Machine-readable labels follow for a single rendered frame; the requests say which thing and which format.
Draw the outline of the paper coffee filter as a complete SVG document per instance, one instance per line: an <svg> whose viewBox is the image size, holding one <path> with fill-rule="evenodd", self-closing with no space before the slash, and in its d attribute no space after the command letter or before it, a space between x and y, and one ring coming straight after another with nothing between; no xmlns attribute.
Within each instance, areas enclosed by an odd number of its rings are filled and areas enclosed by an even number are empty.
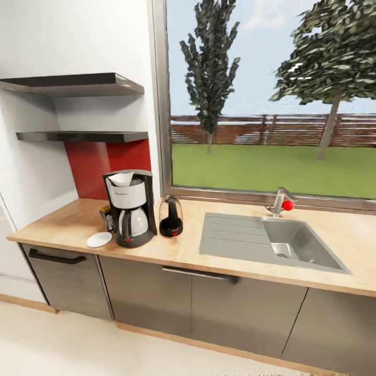
<svg viewBox="0 0 376 376"><path fill-rule="evenodd" d="M130 181L133 177L133 173L118 173L111 175L109 178L118 187L125 187L130 185Z"/></svg>

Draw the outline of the bottle of coffee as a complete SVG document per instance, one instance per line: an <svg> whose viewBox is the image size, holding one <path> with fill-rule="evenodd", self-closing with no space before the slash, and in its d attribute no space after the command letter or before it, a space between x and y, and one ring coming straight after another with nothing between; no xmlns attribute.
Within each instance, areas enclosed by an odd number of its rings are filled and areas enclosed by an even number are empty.
<svg viewBox="0 0 376 376"><path fill-rule="evenodd" d="M113 221L110 205L103 206L99 213L103 218L103 229L108 233L110 231L113 231Z"/></svg>

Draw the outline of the electric kettle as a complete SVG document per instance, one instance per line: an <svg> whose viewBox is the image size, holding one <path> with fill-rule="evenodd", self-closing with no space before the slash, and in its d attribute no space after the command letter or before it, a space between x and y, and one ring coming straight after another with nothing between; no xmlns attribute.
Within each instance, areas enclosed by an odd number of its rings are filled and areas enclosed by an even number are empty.
<svg viewBox="0 0 376 376"><path fill-rule="evenodd" d="M180 235L183 230L183 216L180 201L176 195L165 195L158 211L159 231L165 237Z"/></svg>

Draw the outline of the saucer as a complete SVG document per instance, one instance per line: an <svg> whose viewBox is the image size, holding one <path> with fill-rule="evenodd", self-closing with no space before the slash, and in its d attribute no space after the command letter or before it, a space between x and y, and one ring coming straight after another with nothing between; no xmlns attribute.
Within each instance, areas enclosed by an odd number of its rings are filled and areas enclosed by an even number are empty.
<svg viewBox="0 0 376 376"><path fill-rule="evenodd" d="M86 244L90 247L98 247L108 243L111 238L112 234L110 232L100 232L91 236Z"/></svg>

